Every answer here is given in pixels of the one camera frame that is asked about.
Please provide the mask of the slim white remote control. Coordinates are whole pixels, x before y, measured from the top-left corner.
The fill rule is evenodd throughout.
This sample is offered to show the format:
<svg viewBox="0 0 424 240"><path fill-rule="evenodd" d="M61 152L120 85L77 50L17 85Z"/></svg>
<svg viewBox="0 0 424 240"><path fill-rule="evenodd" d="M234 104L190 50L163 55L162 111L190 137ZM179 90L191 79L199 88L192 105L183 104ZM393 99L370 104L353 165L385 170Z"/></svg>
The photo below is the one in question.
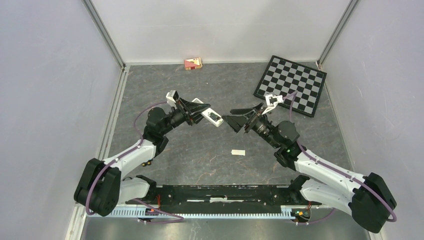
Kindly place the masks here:
<svg viewBox="0 0 424 240"><path fill-rule="evenodd" d="M203 110L201 115L217 128L220 127L224 122L222 116L210 107L206 110Z"/></svg>

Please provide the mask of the white battery cover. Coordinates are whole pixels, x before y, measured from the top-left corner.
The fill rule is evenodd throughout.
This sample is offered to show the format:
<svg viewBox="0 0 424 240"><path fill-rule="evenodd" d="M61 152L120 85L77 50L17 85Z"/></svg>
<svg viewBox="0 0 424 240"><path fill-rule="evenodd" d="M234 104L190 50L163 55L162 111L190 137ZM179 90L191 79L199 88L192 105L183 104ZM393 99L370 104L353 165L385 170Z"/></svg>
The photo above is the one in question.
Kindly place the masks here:
<svg viewBox="0 0 424 240"><path fill-rule="evenodd" d="M240 150L240 149L232 149L231 150L231 154L234 156L245 156L246 155L246 151L245 150Z"/></svg>

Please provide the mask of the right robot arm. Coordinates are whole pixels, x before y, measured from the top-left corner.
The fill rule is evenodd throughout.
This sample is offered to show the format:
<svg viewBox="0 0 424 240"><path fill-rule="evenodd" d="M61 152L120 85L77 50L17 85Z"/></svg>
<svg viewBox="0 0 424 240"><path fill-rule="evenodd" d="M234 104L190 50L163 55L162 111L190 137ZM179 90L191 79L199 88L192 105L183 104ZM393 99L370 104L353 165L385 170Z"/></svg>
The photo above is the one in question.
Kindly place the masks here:
<svg viewBox="0 0 424 240"><path fill-rule="evenodd" d="M274 125L262 104L232 109L222 119L236 132L255 132L276 149L277 162L300 175L289 189L295 204L317 202L340 210L365 230L379 233L385 223L395 223L397 202L385 180L377 173L363 175L342 168L303 146L291 120Z"/></svg>

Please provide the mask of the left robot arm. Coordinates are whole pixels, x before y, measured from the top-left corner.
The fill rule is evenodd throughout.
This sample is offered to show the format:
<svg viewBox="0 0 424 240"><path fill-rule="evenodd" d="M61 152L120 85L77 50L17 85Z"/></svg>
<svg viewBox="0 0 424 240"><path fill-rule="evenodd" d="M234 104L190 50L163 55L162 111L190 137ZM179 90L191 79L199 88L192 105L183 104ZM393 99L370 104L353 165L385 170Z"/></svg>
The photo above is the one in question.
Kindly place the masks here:
<svg viewBox="0 0 424 240"><path fill-rule="evenodd" d="M183 123L193 126L203 119L202 113L210 108L208 103L190 102L183 98L175 100L169 113L160 107L161 102L150 105L146 125L138 131L139 139L124 151L103 159L90 159L82 172L73 199L85 207L88 216L109 215L116 205L136 199L145 204L153 203L157 190L152 180L124 177L139 166L151 165L168 144L167 133Z"/></svg>

